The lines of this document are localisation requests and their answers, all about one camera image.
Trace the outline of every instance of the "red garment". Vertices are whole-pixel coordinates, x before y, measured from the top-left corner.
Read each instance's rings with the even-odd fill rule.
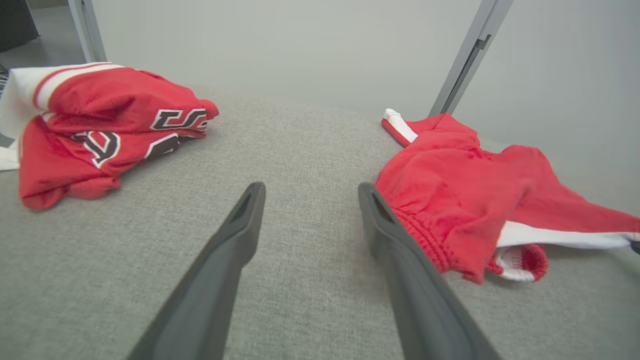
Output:
[[[39,115],[20,139],[20,197],[31,209],[64,196],[94,199],[118,176],[206,136],[213,102],[161,76],[110,63],[18,69],[23,102]]]
[[[540,150],[482,150],[476,132],[449,114],[383,127],[406,148],[376,187],[439,271],[482,283],[487,268],[537,281],[547,271],[541,243],[619,247],[640,240],[640,219],[591,204],[563,186]]]

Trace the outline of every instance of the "gray textured cloth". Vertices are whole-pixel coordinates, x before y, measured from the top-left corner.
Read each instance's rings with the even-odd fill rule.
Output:
[[[215,94],[207,138],[142,164],[98,200],[23,208],[0,173],[0,358],[123,359],[246,185],[264,181],[227,359],[401,359],[356,188],[400,145],[379,119]],[[445,277],[505,359],[640,353],[640,258],[549,247],[536,284]]]

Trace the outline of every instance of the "white wall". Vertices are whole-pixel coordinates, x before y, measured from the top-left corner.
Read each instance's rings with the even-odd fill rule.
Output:
[[[250,95],[424,118],[481,0],[93,0],[109,61]]]
[[[640,1],[515,0],[454,116],[640,216]]]

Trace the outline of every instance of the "red and white clothing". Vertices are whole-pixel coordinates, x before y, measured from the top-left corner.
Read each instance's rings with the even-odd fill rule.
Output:
[[[19,167],[28,208],[94,199],[118,188],[120,173],[176,150],[180,137],[205,137],[217,115],[188,88],[112,63],[13,69],[0,133],[17,141],[0,165]]]
[[[439,271],[482,283],[484,270],[533,282],[547,271],[543,244],[610,249],[640,241],[640,219],[598,206],[562,185],[540,150],[480,148],[449,114],[382,126],[404,150],[376,187]]]

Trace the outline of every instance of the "gray fabric surface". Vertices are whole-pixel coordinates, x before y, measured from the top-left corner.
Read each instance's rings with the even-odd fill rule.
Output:
[[[356,196],[400,145],[357,113],[195,91],[220,107],[209,136],[134,168],[104,198],[29,211],[17,173],[0,173],[0,358],[125,358],[259,180],[262,231],[226,358],[401,359]],[[640,258],[629,249],[548,254],[536,284],[445,278],[505,359],[637,358]]]

